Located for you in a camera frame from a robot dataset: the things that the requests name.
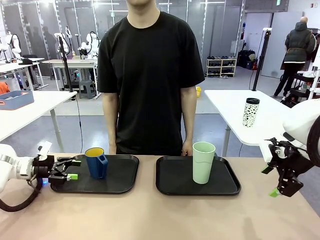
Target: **gray stool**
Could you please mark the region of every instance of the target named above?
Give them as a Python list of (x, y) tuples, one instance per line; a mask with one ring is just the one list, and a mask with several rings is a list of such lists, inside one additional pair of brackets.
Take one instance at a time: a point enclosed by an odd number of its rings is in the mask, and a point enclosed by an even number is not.
[[(81, 86), (83, 86), (83, 90), (86, 90), (86, 93), (81, 92)], [(82, 98), (83, 95), (85, 95), (85, 97), (88, 99), (92, 99), (96, 96), (95, 88), (91, 80), (79, 81), (79, 97)]]

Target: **black tray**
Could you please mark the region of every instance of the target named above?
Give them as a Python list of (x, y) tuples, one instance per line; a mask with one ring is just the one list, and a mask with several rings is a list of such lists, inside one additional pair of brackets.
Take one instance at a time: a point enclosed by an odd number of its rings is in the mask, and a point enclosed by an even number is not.
[(108, 168), (105, 179), (91, 177), (83, 155), (78, 161), (81, 166), (70, 166), (66, 173), (78, 174), (78, 180), (66, 181), (62, 185), (51, 184), (58, 193), (77, 194), (124, 194), (130, 191), (136, 182), (139, 159), (131, 155), (105, 155)]
[(164, 156), (156, 161), (156, 188), (166, 195), (234, 196), (241, 184), (229, 162), (215, 156), (209, 182), (198, 184), (192, 178), (192, 156)]

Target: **table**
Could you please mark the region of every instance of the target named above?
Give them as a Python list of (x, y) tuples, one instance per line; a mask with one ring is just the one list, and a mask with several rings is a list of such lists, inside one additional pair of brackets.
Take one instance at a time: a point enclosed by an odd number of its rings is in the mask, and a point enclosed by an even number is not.
[[(227, 154), (230, 130), (241, 143), (249, 146), (259, 146), (262, 140), (273, 137), (284, 138), (283, 118), (290, 108), (272, 97), (261, 91), (251, 90), (205, 90), (204, 92), (226, 122), (222, 157)], [(253, 127), (242, 125), (247, 98), (260, 100)]]
[(34, 120), (40, 118), (46, 112), (50, 111), (55, 136), (60, 147), (64, 152), (64, 146), (60, 135), (59, 125), (57, 122), (55, 107), (77, 94), (76, 91), (34, 91), (34, 103), (23, 106), (16, 110), (0, 110), (0, 141), (14, 134)]
[[(61, 59), (52, 59), (52, 60), (43, 61), (42, 63), (52, 64), (56, 87), (59, 91), (60, 89), (59, 89), (58, 78), (57, 78), (55, 69), (62, 69), (64, 71), (65, 66), (63, 61)], [(97, 59), (68, 59), (67, 64), (69, 69), (78, 69), (80, 81), (82, 81), (81, 69), (93, 69), (95, 91), (96, 91), (95, 99), (97, 99), (101, 94), (100, 92), (98, 92), (98, 89), (97, 89), (96, 66), (98, 64), (98, 60)], [(58, 74), (59, 74), (59, 79), (62, 81), (61, 72), (58, 71)]]
[[(57, 154), (59, 157), (70, 154)], [(155, 186), (158, 156), (140, 160), (134, 188), (121, 195), (55, 193), (49, 184), (25, 210), (0, 212), (0, 240), (319, 240), (320, 219), (297, 192), (272, 198), (278, 174), (262, 158), (228, 157), (238, 196), (167, 196)], [(31, 192), (10, 180), (0, 198), (15, 205)]]
[[(0, 65), (0, 77), (5, 75), (4, 73), (10, 72), (11, 74), (13, 74), (13, 77), (15, 78), (15, 80), (17, 82), (19, 82), (17, 79), (17, 76), (14, 73), (20, 72), (20, 75), (23, 76), (23, 74), (21, 74), (21, 72), (24, 71), (26, 78), (28, 80), (28, 83), (29, 83), (30, 90), (33, 91), (34, 87), (32, 85), (32, 81), (31, 81), (31, 77), (30, 77), (30, 74), (28, 71), (28, 67), (30, 67), (32, 65), (38, 65), (38, 64), (39, 64), (39, 62), (35, 62), (34, 64), (28, 64), (28, 65), (19, 65), (19, 62), (12, 62), (12, 63)], [(22, 86), (24, 89), (27, 88), (25, 81), (22, 81)]]
[[(44, 60), (43, 57), (30, 57), (29, 59), (30, 59), (32, 62), (34, 62), (34, 63), (35, 63), (35, 62), (39, 62), (39, 61), (41, 61), (41, 60)], [(42, 83), (42, 86), (41, 86), (41, 87), (38, 87), (38, 88), (39, 88), (39, 89), (42, 89), (42, 88), (48, 86), (49, 84), (46, 84), (46, 85), (45, 85), (44, 80), (43, 80), (43, 77), (42, 77), (42, 73), (41, 73), (41, 71), (40, 71), (39, 64), (37, 64), (36, 66), (37, 66), (37, 68), (38, 68), (38, 72), (39, 72), (40, 79), (41, 79), (41, 83)]]

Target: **light green cup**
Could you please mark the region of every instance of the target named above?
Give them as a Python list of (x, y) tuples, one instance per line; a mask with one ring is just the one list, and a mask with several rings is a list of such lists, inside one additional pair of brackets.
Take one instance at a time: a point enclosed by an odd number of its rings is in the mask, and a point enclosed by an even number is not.
[(197, 184), (206, 184), (209, 181), (212, 162), (216, 147), (205, 141), (193, 144), (193, 172), (192, 178)]

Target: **man's arm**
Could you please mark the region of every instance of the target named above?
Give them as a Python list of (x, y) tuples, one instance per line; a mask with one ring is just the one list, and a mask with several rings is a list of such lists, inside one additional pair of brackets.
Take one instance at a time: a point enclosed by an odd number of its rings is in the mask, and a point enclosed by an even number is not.
[(115, 155), (116, 147), (116, 129), (118, 120), (118, 94), (102, 93), (102, 107), (109, 139), (109, 154)]
[(289, 42), (290, 42), (290, 33), (286, 36), (284, 46), (285, 46), (285, 51), (287, 52), (289, 50)]
[(197, 105), (196, 85), (205, 80), (196, 37), (184, 22), (183, 64), (181, 67), (180, 94), (185, 129), (182, 156), (192, 156), (192, 139)]
[(118, 120), (118, 87), (117, 76), (111, 63), (110, 49), (106, 33), (99, 46), (97, 89), (102, 93), (102, 108), (109, 139), (109, 154), (116, 154), (116, 128)]
[(311, 33), (310, 34), (310, 40), (309, 40), (309, 42), (308, 42), (308, 44), (306, 46), (306, 50), (305, 51), (306, 51), (307, 54), (312, 54), (312, 52), (314, 50), (316, 50), (316, 48), (317, 48), (317, 41), (316, 41), (315, 36)]
[(181, 88), (181, 107), (185, 130), (185, 142), (182, 147), (182, 156), (192, 156), (192, 138), (197, 105), (196, 87)]

